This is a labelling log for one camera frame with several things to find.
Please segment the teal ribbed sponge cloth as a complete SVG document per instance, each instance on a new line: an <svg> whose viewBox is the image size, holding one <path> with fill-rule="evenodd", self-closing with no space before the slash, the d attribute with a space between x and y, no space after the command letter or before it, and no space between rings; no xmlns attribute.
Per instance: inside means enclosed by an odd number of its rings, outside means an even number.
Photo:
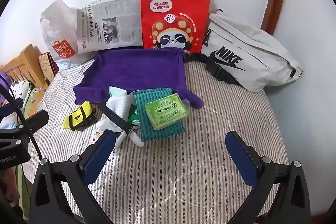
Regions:
<svg viewBox="0 0 336 224"><path fill-rule="evenodd" d="M172 88L157 88L133 92L141 128L141 140L166 139L185 132L182 121L189 109Z"/></svg>

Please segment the mint green microfiber cloth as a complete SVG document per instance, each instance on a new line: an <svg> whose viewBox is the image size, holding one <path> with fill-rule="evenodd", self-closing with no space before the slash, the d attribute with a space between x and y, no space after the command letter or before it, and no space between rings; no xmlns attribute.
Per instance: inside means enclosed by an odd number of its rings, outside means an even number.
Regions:
<svg viewBox="0 0 336 224"><path fill-rule="evenodd" d="M127 91L125 89L122 88L118 88L118 87L114 87L114 86L110 86L108 88L108 92L110 97L118 97L118 96L127 96Z"/></svg>

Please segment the green cassette tissue pack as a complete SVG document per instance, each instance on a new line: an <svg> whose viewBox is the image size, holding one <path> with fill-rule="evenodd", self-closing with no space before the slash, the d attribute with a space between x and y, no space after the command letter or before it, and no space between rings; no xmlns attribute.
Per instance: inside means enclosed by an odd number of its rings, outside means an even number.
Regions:
<svg viewBox="0 0 336 224"><path fill-rule="evenodd" d="M167 128L189 116L189 109L177 93L147 103L145 110L155 131Z"/></svg>

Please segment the small snack sachet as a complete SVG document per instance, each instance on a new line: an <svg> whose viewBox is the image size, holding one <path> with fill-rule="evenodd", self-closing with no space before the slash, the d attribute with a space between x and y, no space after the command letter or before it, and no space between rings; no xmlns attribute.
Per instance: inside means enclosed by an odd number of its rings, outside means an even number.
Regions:
<svg viewBox="0 0 336 224"><path fill-rule="evenodd" d="M94 132L90 137L89 144L92 145L92 144L96 143L101 135L102 135L102 132L100 132L100 131Z"/></svg>

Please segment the striped quilted bed cover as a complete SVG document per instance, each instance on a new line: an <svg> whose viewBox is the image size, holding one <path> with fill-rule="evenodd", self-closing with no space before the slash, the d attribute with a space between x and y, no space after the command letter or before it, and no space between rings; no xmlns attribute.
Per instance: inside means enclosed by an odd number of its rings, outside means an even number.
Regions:
<svg viewBox="0 0 336 224"><path fill-rule="evenodd" d="M185 132L114 150L89 186L114 223L227 223L251 187L226 149L236 131L259 155L288 156L266 93L214 79L205 65L185 65L188 88L204 103L183 121Z"/></svg>

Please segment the green white packet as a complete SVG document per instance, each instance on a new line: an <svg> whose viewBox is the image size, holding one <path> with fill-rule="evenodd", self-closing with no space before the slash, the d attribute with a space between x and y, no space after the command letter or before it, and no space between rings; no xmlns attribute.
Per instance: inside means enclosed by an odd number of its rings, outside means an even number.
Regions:
<svg viewBox="0 0 336 224"><path fill-rule="evenodd" d="M140 126L137 106L131 105L127 122L135 126Z"/></svg>

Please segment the wooden bedside furniture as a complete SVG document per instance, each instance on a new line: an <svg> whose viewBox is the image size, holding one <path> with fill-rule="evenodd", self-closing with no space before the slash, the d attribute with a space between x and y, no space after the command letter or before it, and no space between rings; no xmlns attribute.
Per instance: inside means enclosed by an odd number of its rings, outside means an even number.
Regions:
<svg viewBox="0 0 336 224"><path fill-rule="evenodd" d="M9 61L6 65L2 65L1 72L9 76L14 82L28 80L37 88L47 89L49 85L45 81L39 63L39 55L40 51L38 48L29 44L17 57Z"/></svg>

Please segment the red framed box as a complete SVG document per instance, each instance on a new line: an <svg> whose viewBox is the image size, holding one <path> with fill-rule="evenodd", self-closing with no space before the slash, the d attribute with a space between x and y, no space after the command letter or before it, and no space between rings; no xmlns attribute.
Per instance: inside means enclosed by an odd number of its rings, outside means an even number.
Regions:
<svg viewBox="0 0 336 224"><path fill-rule="evenodd" d="M39 55L38 60L44 78L51 83L59 71L58 66L56 65L55 61L53 60L49 52L42 53L41 55Z"/></svg>

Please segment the purple towel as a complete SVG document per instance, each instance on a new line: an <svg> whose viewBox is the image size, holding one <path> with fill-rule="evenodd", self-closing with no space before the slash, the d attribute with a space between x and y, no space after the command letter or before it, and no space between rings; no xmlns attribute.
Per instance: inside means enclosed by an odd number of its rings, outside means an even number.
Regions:
<svg viewBox="0 0 336 224"><path fill-rule="evenodd" d="M128 93L137 90L171 88L180 98L187 99L195 109L202 100L187 88L185 63L187 57L179 48L121 49L97 53L84 72L80 84L74 86L75 104L106 102L109 87Z"/></svg>

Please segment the white Nike waist bag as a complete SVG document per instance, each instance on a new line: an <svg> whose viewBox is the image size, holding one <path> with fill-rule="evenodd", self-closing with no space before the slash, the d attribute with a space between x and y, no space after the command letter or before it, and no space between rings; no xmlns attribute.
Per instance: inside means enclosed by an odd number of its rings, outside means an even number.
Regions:
<svg viewBox="0 0 336 224"><path fill-rule="evenodd" d="M301 65L272 35L217 10L210 13L200 53L188 61L200 61L218 81L260 92L299 79Z"/></svg>

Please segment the white Miniso plastic bag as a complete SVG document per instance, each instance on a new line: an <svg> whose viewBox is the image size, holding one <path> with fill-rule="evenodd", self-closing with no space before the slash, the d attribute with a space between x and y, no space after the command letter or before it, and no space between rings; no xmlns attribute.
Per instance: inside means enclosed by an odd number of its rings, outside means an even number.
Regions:
<svg viewBox="0 0 336 224"><path fill-rule="evenodd" d="M60 63L73 59L77 53L76 10L56 0L41 13L40 24L53 60Z"/></svg>

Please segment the folded newspaper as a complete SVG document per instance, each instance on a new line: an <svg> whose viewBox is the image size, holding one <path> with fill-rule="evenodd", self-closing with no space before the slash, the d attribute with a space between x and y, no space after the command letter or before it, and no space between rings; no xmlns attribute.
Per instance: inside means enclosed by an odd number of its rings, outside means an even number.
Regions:
<svg viewBox="0 0 336 224"><path fill-rule="evenodd" d="M77 10L80 54L142 46L140 0L99 0Z"/></svg>

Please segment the red paper shopping bag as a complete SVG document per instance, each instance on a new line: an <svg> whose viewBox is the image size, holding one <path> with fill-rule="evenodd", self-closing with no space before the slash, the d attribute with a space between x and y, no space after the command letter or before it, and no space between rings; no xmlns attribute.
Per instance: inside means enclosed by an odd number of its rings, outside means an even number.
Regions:
<svg viewBox="0 0 336 224"><path fill-rule="evenodd" d="M201 52L210 1L140 0L143 47Z"/></svg>

